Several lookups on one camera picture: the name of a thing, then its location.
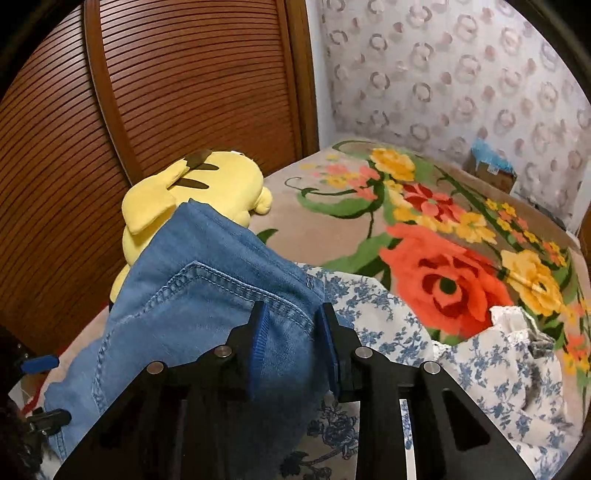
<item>white cloth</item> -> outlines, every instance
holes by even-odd
[[[578,442],[564,420],[562,379],[552,340],[520,309],[495,310],[495,326],[467,342],[441,347],[410,308],[375,278],[304,267],[324,281],[335,312],[352,323],[362,344],[390,360],[419,366],[436,360],[505,435],[538,480],[549,480]],[[407,478],[416,479],[413,439],[401,407]],[[278,479],[353,480],[359,440],[359,404],[328,394],[307,435],[281,465]]]

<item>blue clip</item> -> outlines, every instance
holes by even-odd
[[[336,354],[335,343],[330,332],[329,320],[326,317],[324,306],[316,311],[314,316],[316,328],[319,332],[320,349],[326,364],[326,371],[329,376],[329,386],[335,398],[340,396],[340,366],[339,358]]]
[[[259,379],[262,375],[262,366],[265,359],[265,350],[267,349],[270,323],[271,316],[269,314],[269,308],[264,302],[256,301],[251,311],[251,317],[248,320],[252,332],[252,349],[248,362],[249,398],[254,398],[258,388]]]
[[[21,364],[21,371],[24,374],[32,375],[47,372],[60,366],[60,359],[55,355],[38,356],[25,360]]]

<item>black clamp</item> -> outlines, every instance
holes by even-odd
[[[42,408],[36,408],[26,420],[31,433],[39,432],[44,437],[55,435],[71,421],[72,415],[61,408],[48,412],[43,411]]]
[[[406,400],[417,480],[533,480],[505,440],[441,366],[391,362],[339,326],[330,303],[316,318],[331,390],[361,402],[356,480],[407,477],[400,401]],[[228,402],[248,402],[269,328],[263,302],[226,344],[190,364],[150,363],[91,428],[56,480],[106,477],[228,480]]]

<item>wooden wardrobe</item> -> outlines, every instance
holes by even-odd
[[[39,354],[78,335],[143,177],[203,147],[266,175],[317,146],[304,0],[86,0],[0,103],[0,324]]]

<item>blue denim jeans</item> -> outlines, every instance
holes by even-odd
[[[255,301],[271,323],[256,400],[229,446],[233,478],[273,478],[327,391],[313,338],[323,283],[208,205],[183,203],[134,264],[103,337],[51,384],[45,408],[72,422],[50,439],[62,460],[151,361],[186,364],[223,344]]]

